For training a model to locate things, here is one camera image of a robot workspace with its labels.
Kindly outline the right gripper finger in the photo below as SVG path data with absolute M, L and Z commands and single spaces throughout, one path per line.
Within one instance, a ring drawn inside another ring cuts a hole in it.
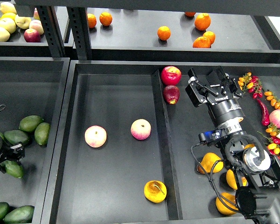
M 189 81 L 186 87 L 186 93 L 188 94 L 194 107 L 199 107 L 202 104 L 210 103 L 207 99 L 208 95 L 214 97 L 218 96 L 218 92 L 210 85 L 202 84 L 198 76 L 195 74 L 193 68 L 188 71 Z
M 239 99 L 243 96 L 243 91 L 240 89 L 235 78 L 229 76 L 225 73 L 221 66 L 214 68 L 206 75 L 206 79 L 210 86 L 219 85 L 223 86 L 224 89 L 229 88 L 230 92 L 235 95 L 234 99 Z

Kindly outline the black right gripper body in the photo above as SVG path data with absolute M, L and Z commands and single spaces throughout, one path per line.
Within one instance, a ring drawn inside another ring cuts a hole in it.
M 211 92 L 207 94 L 207 101 L 210 105 L 216 105 L 226 100 L 234 99 L 235 95 L 230 92 L 229 88 L 224 89 L 223 86 L 213 85 L 210 87 Z

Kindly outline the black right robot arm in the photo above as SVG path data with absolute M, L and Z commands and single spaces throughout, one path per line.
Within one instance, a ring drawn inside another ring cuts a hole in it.
M 202 84 L 188 71 L 186 92 L 195 107 L 207 105 L 214 130 L 199 134 L 200 145 L 216 146 L 222 162 L 235 177 L 235 200 L 217 193 L 219 201 L 256 224 L 280 224 L 280 161 L 259 140 L 242 130 L 244 118 L 238 99 L 243 93 L 236 81 L 217 67 Z

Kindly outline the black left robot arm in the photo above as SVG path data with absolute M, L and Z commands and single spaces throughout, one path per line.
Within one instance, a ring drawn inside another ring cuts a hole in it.
M 6 161 L 15 161 L 19 163 L 20 159 L 25 157 L 24 146 L 21 142 L 11 145 L 0 136 L 0 172 L 6 173 L 6 168 L 1 163 Z

